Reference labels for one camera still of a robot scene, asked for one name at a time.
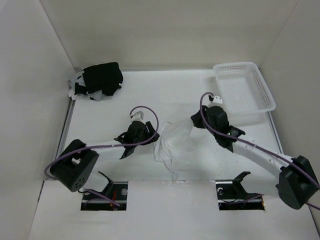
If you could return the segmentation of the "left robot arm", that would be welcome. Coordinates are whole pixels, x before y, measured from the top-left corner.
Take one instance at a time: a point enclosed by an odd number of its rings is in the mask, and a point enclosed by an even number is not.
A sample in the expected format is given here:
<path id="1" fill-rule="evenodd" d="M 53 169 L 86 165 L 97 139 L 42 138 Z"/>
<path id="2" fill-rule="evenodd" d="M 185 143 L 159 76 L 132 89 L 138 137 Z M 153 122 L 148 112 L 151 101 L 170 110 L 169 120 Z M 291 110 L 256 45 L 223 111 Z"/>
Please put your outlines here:
<path id="1" fill-rule="evenodd" d="M 137 146 L 154 143 L 159 137 L 151 122 L 134 120 L 127 131 L 99 148 L 89 148 L 86 143 L 75 139 L 62 152 L 63 158 L 49 167 L 49 173 L 71 192 L 76 192 L 88 181 L 100 156 L 99 150 L 106 151 L 113 160 L 125 159 Z"/>

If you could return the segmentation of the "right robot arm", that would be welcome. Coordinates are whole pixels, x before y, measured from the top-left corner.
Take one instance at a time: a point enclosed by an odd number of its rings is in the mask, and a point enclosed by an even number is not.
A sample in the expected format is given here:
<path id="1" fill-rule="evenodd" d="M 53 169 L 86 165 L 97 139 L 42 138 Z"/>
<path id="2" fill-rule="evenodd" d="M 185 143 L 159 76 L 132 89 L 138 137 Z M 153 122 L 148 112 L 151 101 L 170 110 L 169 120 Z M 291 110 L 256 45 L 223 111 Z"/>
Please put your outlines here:
<path id="1" fill-rule="evenodd" d="M 243 130 L 230 125 L 222 107 L 203 105 L 191 116 L 191 121 L 194 127 L 208 130 L 220 147 L 249 159 L 273 176 L 271 180 L 264 180 L 254 178 L 249 171 L 240 173 L 232 181 L 231 190 L 236 197 L 269 195 L 299 210 L 319 191 L 320 184 L 307 158 L 276 153 L 249 141 Z"/>

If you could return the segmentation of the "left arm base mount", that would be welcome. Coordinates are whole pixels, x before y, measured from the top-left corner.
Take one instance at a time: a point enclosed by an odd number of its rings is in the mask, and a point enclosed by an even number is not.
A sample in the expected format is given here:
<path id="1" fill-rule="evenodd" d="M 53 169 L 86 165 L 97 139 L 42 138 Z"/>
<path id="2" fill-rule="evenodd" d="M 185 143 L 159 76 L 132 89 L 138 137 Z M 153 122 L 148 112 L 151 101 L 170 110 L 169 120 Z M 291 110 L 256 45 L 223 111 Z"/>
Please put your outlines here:
<path id="1" fill-rule="evenodd" d="M 81 211 L 126 211 L 127 210 L 127 197 L 128 197 L 128 182 L 114 182 L 111 178 L 105 175 L 103 172 L 98 171 L 103 176 L 107 185 L 99 194 L 117 202 L 119 205 L 115 205 L 105 198 L 101 198 L 91 192 L 79 190 L 82 194 Z"/>

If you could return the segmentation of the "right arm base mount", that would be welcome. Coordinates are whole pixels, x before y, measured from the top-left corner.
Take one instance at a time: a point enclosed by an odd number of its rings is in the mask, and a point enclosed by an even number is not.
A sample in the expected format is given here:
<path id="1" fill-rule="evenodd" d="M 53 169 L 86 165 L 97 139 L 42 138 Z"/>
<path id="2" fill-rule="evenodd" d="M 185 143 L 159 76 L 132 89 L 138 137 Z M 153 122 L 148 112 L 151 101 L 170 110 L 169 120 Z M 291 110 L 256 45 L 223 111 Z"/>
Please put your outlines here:
<path id="1" fill-rule="evenodd" d="M 220 211 L 265 210 L 263 195 L 248 193 L 242 186 L 242 181 L 249 174 L 249 171 L 244 171 L 234 179 L 217 180 L 215 182 Z"/>

